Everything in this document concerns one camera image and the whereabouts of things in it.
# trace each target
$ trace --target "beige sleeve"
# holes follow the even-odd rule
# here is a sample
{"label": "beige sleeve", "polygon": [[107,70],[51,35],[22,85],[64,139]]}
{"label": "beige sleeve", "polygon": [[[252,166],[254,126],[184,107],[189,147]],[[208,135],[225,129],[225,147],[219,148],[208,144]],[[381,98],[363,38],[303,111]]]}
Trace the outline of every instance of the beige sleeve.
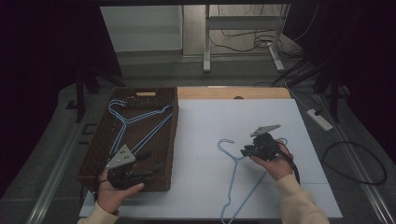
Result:
{"label": "beige sleeve", "polygon": [[280,215],[284,224],[329,223],[329,219],[317,206],[313,195],[301,188],[294,175],[279,179],[276,186],[282,197]]}
{"label": "beige sleeve", "polygon": [[88,217],[80,219],[78,224],[113,224],[117,219],[118,217],[107,213],[98,203],[95,203],[91,214]]}

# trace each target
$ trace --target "floor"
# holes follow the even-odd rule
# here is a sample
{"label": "floor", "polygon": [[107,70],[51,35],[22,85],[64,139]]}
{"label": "floor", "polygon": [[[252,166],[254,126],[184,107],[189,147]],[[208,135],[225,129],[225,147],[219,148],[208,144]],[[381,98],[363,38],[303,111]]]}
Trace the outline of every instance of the floor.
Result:
{"label": "floor", "polygon": [[[239,13],[248,12],[249,6],[245,6]],[[250,10],[257,13],[260,7],[252,7]],[[265,11],[271,13],[272,9],[266,7]],[[248,48],[249,41],[241,41],[243,44],[235,44],[235,48]],[[136,55],[121,54],[119,62],[123,77],[120,79],[133,87],[152,87],[152,86],[249,86],[249,87],[268,87],[275,80],[279,73],[276,71],[268,51],[262,50],[257,54],[237,54],[226,53],[225,51],[212,52],[218,54],[212,58],[212,70],[209,74],[203,72],[203,60],[199,50],[202,44],[198,40],[193,40],[195,47],[188,49],[185,44],[185,56],[180,55]],[[292,67],[298,59],[282,58],[286,68]],[[88,116],[82,125],[75,123],[77,113],[75,110],[65,109],[70,101],[75,101],[75,86],[71,85],[60,92],[59,104],[52,117],[51,123],[42,135],[36,148],[21,169],[20,173],[8,188],[6,194],[0,201],[0,221],[2,223],[26,223],[32,210],[37,206],[37,199],[43,197],[48,199],[48,210],[44,209],[42,223],[77,223],[78,212],[80,209],[81,195],[85,195],[86,190],[82,191],[81,185],[75,180],[81,158],[85,154],[87,144],[92,138],[92,124],[101,118],[101,114],[106,107],[106,100],[114,88],[114,85],[98,78],[101,90],[97,94],[86,92],[86,103]],[[318,108],[314,101],[307,97],[313,97],[320,105],[327,107],[328,100],[326,95],[319,98],[312,92],[312,84],[315,78],[308,79],[291,91],[296,95],[305,106]],[[312,143],[321,158],[326,148],[336,141],[350,140],[360,143],[372,151],[384,164],[388,171],[388,181],[375,190],[381,199],[388,206],[389,212],[396,217],[396,166],[388,157],[387,153],[374,140],[364,126],[356,119],[347,106],[345,100],[339,102],[338,115],[340,123],[332,122],[331,117],[326,111],[322,116],[332,122],[332,125],[339,130],[338,132],[324,133],[319,126],[306,114],[304,105],[299,104],[300,112],[305,126],[310,134]],[[329,153],[327,162],[332,166],[338,167],[345,172],[353,175],[353,168],[348,160],[347,151],[350,148],[339,147]],[[354,149],[364,164],[367,174],[373,179],[381,178],[381,170],[378,164],[367,153]],[[54,191],[42,192],[50,177],[50,172],[56,164],[65,162],[65,170],[61,171],[59,185],[54,186]],[[372,202],[367,195],[370,190],[361,184],[341,177],[339,174],[324,167],[326,176],[331,184],[334,197],[343,213],[343,218],[331,220],[331,223],[381,223]],[[145,220],[130,220],[120,218],[117,223],[176,223],[158,222]],[[265,220],[262,223],[280,223],[280,220]]]}

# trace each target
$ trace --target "table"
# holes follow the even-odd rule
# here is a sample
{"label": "table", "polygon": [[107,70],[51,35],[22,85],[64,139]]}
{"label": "table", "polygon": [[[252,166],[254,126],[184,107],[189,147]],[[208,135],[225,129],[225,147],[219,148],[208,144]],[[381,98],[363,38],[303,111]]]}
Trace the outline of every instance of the table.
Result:
{"label": "table", "polygon": [[274,30],[274,39],[268,48],[278,72],[285,71],[279,59],[277,42],[282,34],[283,26],[290,5],[284,5],[279,16],[210,16],[210,5],[205,6],[205,51],[204,72],[210,72],[210,35],[211,30]]}
{"label": "table", "polygon": [[[273,137],[288,139],[300,170],[301,184],[316,197],[328,217],[341,217],[338,205],[309,139],[294,100],[283,88],[178,88],[179,114],[175,139],[171,189],[141,192],[125,201],[120,216],[137,219],[219,219],[227,203],[233,160],[217,149],[222,144],[235,156],[251,144],[249,134],[258,126],[281,124]],[[243,97],[245,100],[234,100]],[[239,204],[263,175],[264,170],[243,159],[236,169],[232,204],[224,218],[233,217]],[[237,218],[279,218],[280,197],[275,181],[266,175]],[[80,215],[93,208],[88,193]]]}

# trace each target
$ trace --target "human hand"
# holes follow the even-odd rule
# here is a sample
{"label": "human hand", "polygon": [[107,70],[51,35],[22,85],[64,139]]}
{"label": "human hand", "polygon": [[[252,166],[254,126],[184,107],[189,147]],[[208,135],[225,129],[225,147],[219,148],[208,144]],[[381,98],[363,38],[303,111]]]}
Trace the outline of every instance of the human hand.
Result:
{"label": "human hand", "polygon": [[[289,151],[285,148],[285,146],[281,143],[278,143],[280,150],[285,152],[287,155],[291,155],[291,159],[293,159],[293,155],[289,153]],[[279,180],[280,178],[286,175],[292,175],[293,170],[290,167],[290,164],[286,161],[283,156],[277,156],[275,159],[271,161],[264,161],[258,157],[252,156],[251,159],[264,167],[270,176],[275,180]]]}
{"label": "human hand", "polygon": [[98,205],[109,214],[113,214],[119,209],[125,198],[136,194],[143,187],[145,184],[140,183],[126,190],[114,189],[107,180],[107,169],[105,169],[99,175]]}

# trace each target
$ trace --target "white power strip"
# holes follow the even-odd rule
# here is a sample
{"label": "white power strip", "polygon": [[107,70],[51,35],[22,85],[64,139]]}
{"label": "white power strip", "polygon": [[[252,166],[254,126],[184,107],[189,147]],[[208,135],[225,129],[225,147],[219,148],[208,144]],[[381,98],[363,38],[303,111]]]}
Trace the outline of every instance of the white power strip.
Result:
{"label": "white power strip", "polygon": [[311,117],[325,132],[331,130],[332,125],[321,115],[315,115],[315,112],[316,111],[314,109],[310,109],[306,111],[306,114]]}

